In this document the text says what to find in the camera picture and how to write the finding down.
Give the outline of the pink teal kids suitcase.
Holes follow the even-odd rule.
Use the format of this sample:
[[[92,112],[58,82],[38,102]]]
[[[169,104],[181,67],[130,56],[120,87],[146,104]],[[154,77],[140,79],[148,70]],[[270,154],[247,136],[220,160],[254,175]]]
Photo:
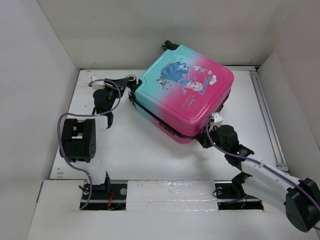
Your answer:
[[[166,40],[163,54],[130,87],[136,110],[180,144],[190,143],[228,99],[234,74],[227,67]]]

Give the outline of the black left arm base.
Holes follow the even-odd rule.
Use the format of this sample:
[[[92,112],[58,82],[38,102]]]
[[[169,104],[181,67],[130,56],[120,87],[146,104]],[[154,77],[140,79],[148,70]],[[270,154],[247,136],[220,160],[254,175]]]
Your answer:
[[[79,208],[84,211],[125,211],[128,193],[127,180],[111,180],[106,175],[104,183],[92,186],[89,202],[90,185],[79,186],[82,190]]]

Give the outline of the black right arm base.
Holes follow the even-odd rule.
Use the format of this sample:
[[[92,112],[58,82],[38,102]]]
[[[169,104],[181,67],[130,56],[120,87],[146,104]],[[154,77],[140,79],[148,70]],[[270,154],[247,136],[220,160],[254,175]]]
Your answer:
[[[212,196],[217,199],[218,210],[263,210],[263,202],[247,195],[242,184],[249,178],[246,173],[239,173],[232,180],[216,181]]]

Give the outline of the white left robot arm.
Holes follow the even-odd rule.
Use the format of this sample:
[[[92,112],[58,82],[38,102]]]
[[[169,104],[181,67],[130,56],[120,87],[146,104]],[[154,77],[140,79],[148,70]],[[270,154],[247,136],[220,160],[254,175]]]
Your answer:
[[[93,90],[93,110],[88,114],[65,113],[58,121],[59,153],[74,170],[85,173],[88,183],[81,189],[87,195],[100,198],[111,194],[110,179],[106,171],[94,160],[97,152],[97,132],[109,129],[114,121],[113,111],[119,106],[126,88],[136,83],[134,75],[120,79],[98,79],[92,76],[88,87]]]

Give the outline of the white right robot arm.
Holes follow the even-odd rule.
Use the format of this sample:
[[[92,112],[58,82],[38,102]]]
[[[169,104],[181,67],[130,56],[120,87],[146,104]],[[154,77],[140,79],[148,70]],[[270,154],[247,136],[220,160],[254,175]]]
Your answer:
[[[214,147],[222,152],[227,162],[240,170],[231,184],[235,196],[248,195],[268,203],[286,215],[301,232],[319,230],[320,189],[315,181],[301,180],[251,158],[254,152],[239,143],[238,135],[230,125],[213,130],[205,127],[196,139],[203,148]]]

